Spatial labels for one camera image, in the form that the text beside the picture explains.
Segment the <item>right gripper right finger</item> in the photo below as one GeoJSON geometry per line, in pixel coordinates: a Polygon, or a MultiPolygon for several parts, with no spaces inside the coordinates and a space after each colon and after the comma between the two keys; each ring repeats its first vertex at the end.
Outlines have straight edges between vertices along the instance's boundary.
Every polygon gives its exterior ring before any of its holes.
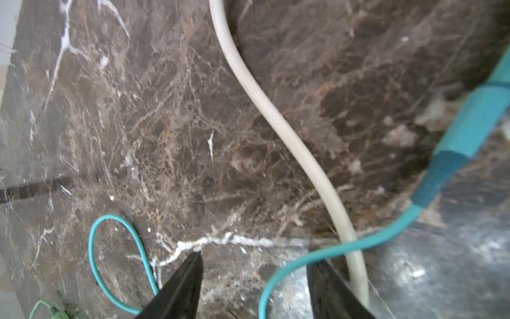
{"type": "Polygon", "coordinates": [[[309,295],[315,319],[374,319],[327,262],[307,266],[309,295]]]}

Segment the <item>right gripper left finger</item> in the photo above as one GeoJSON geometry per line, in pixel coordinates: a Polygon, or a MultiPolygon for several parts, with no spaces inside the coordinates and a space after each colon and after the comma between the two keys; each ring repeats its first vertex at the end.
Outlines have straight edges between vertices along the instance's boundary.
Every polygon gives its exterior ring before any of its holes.
{"type": "Polygon", "coordinates": [[[136,319],[195,319],[203,281],[203,258],[191,253],[136,319]]]}

